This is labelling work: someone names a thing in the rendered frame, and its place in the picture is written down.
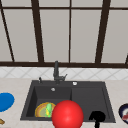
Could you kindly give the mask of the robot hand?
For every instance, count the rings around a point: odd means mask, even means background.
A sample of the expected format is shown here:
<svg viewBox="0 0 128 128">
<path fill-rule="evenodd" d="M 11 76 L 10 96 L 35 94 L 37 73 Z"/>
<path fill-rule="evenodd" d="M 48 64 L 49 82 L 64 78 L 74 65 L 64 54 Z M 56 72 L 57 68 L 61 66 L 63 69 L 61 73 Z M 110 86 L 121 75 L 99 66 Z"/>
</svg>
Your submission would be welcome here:
<svg viewBox="0 0 128 128">
<path fill-rule="evenodd" d="M 104 122 L 106 115 L 101 111 L 93 111 L 89 117 L 90 120 L 95 120 L 95 128 L 100 127 L 100 123 Z"/>
</svg>

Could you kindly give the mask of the black sink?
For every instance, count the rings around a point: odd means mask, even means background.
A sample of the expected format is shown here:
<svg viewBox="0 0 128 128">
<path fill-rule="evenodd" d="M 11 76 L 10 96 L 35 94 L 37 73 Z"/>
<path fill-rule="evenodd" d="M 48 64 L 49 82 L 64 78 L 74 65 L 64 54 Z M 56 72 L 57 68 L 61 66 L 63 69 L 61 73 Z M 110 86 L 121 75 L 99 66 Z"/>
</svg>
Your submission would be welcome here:
<svg viewBox="0 0 128 128">
<path fill-rule="evenodd" d="M 106 85 L 98 81 L 64 81 L 57 85 L 55 81 L 40 83 L 33 80 L 21 119 L 50 121 L 50 118 L 36 117 L 35 109 L 45 102 L 57 104 L 63 100 L 76 102 L 83 110 L 85 122 L 90 122 L 89 117 L 93 111 L 101 111 L 106 115 L 105 123 L 115 123 Z"/>
</svg>

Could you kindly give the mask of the dark rimmed plate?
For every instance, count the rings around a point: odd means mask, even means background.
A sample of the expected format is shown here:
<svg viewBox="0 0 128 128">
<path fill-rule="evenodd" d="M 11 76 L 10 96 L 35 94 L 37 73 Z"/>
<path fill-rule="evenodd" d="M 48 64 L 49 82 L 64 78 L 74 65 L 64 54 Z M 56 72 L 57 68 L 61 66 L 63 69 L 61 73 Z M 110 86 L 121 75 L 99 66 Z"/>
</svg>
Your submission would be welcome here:
<svg viewBox="0 0 128 128">
<path fill-rule="evenodd" d="M 128 124 L 128 103 L 121 105 L 120 108 L 119 108 L 118 113 L 119 113 L 120 118 L 126 124 Z"/>
</svg>

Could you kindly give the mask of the red ball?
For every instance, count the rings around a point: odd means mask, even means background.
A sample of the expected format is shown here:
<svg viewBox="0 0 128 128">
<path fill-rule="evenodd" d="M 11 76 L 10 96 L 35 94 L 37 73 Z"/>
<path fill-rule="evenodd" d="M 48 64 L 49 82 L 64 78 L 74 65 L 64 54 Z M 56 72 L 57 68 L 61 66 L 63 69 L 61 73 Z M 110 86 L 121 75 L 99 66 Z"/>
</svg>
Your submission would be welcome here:
<svg viewBox="0 0 128 128">
<path fill-rule="evenodd" d="M 55 128 L 80 128 L 83 119 L 81 107 L 71 100 L 58 103 L 52 112 L 52 123 Z"/>
</svg>

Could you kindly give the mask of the green vegetable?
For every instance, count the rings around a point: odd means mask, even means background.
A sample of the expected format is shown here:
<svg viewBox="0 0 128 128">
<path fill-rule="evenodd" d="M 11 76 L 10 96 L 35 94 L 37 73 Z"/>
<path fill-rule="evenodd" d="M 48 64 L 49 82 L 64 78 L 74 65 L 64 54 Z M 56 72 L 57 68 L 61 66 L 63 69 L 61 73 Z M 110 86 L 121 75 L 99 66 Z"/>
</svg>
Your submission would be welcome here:
<svg viewBox="0 0 128 128">
<path fill-rule="evenodd" d="M 52 104 L 51 103 L 48 103 L 47 105 L 46 105 L 46 116 L 47 117 L 51 117 L 51 115 L 52 115 Z"/>
</svg>

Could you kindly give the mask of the black tap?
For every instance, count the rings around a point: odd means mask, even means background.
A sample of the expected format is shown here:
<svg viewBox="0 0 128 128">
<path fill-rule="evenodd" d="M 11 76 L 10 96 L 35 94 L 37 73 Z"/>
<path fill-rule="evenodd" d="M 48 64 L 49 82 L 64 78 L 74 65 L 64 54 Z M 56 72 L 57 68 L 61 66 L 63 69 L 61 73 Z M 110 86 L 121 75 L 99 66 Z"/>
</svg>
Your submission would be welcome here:
<svg viewBox="0 0 128 128">
<path fill-rule="evenodd" d="M 59 75 L 59 64 L 58 61 L 55 61 L 53 77 L 56 84 L 59 84 L 61 81 L 65 81 L 66 76 L 67 74 L 65 76 Z"/>
</svg>

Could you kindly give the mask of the blue round plate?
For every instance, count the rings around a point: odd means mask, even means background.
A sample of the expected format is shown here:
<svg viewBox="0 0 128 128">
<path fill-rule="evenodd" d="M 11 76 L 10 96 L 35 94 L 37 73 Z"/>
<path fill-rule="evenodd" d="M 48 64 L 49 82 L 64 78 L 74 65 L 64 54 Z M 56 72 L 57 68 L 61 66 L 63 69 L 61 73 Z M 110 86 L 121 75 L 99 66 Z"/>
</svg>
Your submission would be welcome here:
<svg viewBox="0 0 128 128">
<path fill-rule="evenodd" d="M 0 112 L 8 110 L 14 103 L 14 96 L 10 93 L 0 93 Z"/>
</svg>

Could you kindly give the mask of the dark framed window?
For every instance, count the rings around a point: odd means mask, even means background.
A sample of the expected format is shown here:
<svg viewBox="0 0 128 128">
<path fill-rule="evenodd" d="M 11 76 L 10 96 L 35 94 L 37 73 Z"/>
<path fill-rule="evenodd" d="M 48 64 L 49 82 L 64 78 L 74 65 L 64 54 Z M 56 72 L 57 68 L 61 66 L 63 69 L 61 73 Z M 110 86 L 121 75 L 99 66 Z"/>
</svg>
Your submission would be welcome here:
<svg viewBox="0 0 128 128">
<path fill-rule="evenodd" d="M 128 0 L 0 0 L 0 66 L 128 69 Z"/>
</svg>

